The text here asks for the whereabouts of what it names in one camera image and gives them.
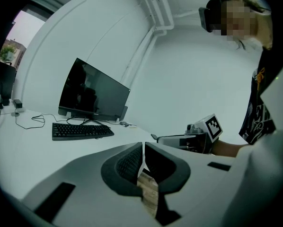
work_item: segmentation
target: speaker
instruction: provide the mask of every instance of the speaker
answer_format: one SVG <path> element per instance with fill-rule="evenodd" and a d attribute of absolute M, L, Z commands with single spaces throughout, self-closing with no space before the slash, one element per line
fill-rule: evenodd
<path fill-rule="evenodd" d="M 123 112 L 122 112 L 122 116 L 120 117 L 119 121 L 123 121 L 123 120 L 124 120 L 124 116 L 126 115 L 127 110 L 128 110 L 128 107 L 125 106 L 125 107 L 124 107 L 124 110 L 123 110 Z"/>

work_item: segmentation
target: black keyboard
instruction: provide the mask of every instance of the black keyboard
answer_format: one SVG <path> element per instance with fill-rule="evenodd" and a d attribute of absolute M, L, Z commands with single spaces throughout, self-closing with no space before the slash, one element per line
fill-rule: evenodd
<path fill-rule="evenodd" d="M 72 125 L 52 123 L 52 140 L 85 140 L 113 136 L 105 125 Z"/>

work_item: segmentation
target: white desk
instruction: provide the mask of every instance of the white desk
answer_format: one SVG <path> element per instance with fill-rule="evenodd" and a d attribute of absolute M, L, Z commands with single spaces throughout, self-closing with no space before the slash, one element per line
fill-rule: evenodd
<path fill-rule="evenodd" d="M 27 110 L 20 114 L 17 122 L 26 128 L 41 126 L 42 123 L 31 120 L 40 114 Z M 0 116 L 0 186 L 18 199 L 24 198 L 37 183 L 78 157 L 128 143 L 154 141 L 150 133 L 142 129 L 107 123 L 104 124 L 111 127 L 115 136 L 99 140 L 52 141 L 55 120 L 51 115 L 45 115 L 45 119 L 43 128 L 24 130 L 15 124 L 14 116 Z"/>

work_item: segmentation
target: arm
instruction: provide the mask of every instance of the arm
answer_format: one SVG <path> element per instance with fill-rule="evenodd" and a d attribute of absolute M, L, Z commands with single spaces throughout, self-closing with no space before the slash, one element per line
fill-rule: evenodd
<path fill-rule="evenodd" d="M 234 144 L 223 142 L 221 140 L 217 140 L 216 143 L 214 143 L 213 145 L 212 153 L 217 156 L 236 157 L 239 149 L 244 146 L 248 146 L 248 145 L 249 144 L 234 145 Z"/>

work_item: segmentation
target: tree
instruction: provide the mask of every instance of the tree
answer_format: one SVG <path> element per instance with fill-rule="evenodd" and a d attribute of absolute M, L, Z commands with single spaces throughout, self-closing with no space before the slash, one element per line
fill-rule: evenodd
<path fill-rule="evenodd" d="M 5 47 L 3 47 L 0 51 L 0 59 L 3 62 L 7 62 L 7 56 L 8 56 L 8 52 L 14 53 L 15 52 L 15 48 L 13 46 L 7 45 Z"/>

